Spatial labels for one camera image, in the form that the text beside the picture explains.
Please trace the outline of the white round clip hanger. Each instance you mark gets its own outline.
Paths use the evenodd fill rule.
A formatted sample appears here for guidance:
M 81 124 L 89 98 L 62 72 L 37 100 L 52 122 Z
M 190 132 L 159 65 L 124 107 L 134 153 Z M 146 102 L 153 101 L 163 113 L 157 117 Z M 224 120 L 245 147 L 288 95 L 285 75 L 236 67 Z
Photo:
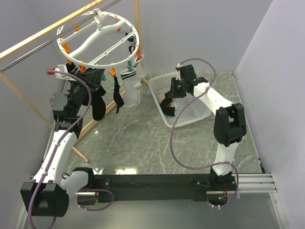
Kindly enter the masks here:
M 63 56 L 77 66 L 106 69 L 140 59 L 140 38 L 136 28 L 124 17 L 96 8 L 82 16 L 92 16 L 78 31 L 67 36 L 64 26 L 56 40 Z

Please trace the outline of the black beige red sock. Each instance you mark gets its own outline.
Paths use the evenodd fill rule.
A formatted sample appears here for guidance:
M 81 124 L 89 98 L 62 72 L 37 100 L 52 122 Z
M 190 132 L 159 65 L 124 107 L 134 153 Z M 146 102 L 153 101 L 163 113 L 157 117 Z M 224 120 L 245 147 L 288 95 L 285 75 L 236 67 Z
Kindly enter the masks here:
M 163 114 L 174 117 L 175 108 L 171 107 L 171 102 L 173 99 L 167 95 L 168 93 L 169 91 L 163 92 L 162 94 L 157 95 L 156 98 Z

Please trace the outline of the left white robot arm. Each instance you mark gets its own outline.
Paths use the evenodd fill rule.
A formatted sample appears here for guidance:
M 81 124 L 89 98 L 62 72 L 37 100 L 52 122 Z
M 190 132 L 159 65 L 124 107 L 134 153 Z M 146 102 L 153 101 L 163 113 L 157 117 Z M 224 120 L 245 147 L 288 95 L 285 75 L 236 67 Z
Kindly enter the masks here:
M 89 192 L 95 187 L 93 169 L 80 167 L 63 179 L 64 166 L 69 153 L 78 140 L 83 116 L 78 112 L 82 105 L 87 108 L 96 103 L 101 89 L 103 69 L 86 72 L 61 72 L 49 69 L 48 74 L 66 75 L 70 80 L 68 93 L 55 93 L 50 100 L 55 119 L 55 131 L 49 151 L 39 171 L 31 182 L 24 182 L 20 193 L 29 216 L 63 217 L 70 199 L 79 191 Z

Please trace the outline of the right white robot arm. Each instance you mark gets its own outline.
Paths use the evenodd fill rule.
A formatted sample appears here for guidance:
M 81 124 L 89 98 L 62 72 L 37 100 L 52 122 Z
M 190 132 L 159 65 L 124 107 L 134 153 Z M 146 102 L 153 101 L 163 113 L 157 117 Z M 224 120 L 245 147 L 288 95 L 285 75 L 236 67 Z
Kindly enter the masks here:
M 244 106 L 233 103 L 224 98 L 203 77 L 197 77 L 194 67 L 189 64 L 176 66 L 177 76 L 172 78 L 168 98 L 182 98 L 191 94 L 190 100 L 177 114 L 176 119 L 184 113 L 185 109 L 195 102 L 202 102 L 214 115 L 213 134 L 217 141 L 215 161 L 208 165 L 210 168 L 209 186 L 220 190 L 225 186 L 238 185 L 238 179 L 232 176 L 235 170 L 234 155 L 239 143 L 246 135 L 246 120 Z

